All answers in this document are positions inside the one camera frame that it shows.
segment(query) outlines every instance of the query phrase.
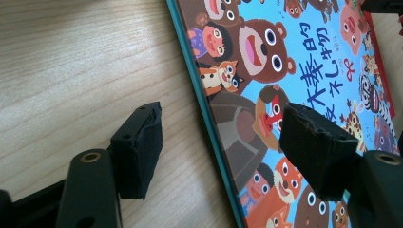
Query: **cartoon girl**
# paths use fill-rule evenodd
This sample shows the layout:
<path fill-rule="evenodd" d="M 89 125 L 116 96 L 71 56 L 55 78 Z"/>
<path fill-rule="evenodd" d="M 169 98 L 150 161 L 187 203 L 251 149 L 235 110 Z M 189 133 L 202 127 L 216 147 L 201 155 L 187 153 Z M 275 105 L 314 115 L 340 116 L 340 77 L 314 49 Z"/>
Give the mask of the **cartoon girl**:
<path fill-rule="evenodd" d="M 193 28 L 187 37 L 196 59 L 208 53 L 215 61 L 223 61 L 232 54 L 232 42 L 228 31 L 214 22 L 209 22 L 203 30 Z"/>

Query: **cartoon boy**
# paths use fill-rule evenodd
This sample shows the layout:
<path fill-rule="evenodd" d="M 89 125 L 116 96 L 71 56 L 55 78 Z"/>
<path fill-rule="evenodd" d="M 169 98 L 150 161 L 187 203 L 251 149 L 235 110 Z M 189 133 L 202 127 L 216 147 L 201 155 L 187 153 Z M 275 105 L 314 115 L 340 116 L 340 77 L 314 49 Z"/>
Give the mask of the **cartoon boy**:
<path fill-rule="evenodd" d="M 264 198 L 273 184 L 272 169 L 261 162 L 252 178 L 246 183 L 246 193 L 240 197 L 245 216 Z"/>
<path fill-rule="evenodd" d="M 232 54 L 232 42 L 228 31 L 214 22 L 209 22 L 203 30 L 193 28 L 187 37 L 196 59 L 209 53 L 217 62 L 227 60 Z"/>

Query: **bear's ear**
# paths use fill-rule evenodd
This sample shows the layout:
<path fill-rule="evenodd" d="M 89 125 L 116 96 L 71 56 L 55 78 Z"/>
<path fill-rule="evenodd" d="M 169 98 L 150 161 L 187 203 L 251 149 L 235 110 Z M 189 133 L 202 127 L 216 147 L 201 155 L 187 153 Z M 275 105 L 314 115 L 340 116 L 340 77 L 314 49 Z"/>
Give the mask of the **bear's ear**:
<path fill-rule="evenodd" d="M 240 25 L 242 28 L 245 27 L 245 20 L 241 16 L 238 19 L 238 25 Z"/>
<path fill-rule="evenodd" d="M 288 57 L 288 62 L 287 62 L 287 71 L 290 74 L 295 74 L 297 69 L 296 69 L 296 62 L 290 57 Z"/>
<path fill-rule="evenodd" d="M 284 39 L 287 36 L 287 30 L 285 29 L 285 26 L 281 22 L 277 22 L 276 28 L 281 35 L 281 38 Z"/>

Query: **book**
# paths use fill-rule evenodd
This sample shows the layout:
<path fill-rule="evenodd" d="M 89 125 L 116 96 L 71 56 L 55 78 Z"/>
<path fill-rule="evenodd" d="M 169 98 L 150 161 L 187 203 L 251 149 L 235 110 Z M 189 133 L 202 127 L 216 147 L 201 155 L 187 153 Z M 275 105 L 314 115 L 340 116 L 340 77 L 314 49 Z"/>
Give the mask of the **book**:
<path fill-rule="evenodd" d="M 355 136 L 358 154 L 400 154 L 362 1 L 167 3 L 238 226 L 351 226 L 348 194 L 317 198 L 278 139 L 292 102 Z"/>

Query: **wood grain surface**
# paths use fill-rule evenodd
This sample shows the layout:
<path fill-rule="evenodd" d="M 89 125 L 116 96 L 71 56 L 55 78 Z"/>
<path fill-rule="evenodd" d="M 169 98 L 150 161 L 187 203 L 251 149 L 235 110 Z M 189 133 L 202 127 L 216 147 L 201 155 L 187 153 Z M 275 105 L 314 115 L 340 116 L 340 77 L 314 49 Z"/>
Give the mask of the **wood grain surface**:
<path fill-rule="evenodd" d="M 374 23 L 403 127 L 397 15 Z M 160 101 L 163 151 L 125 227 L 236 226 L 164 0 L 0 2 L 0 188 L 19 200 Z"/>

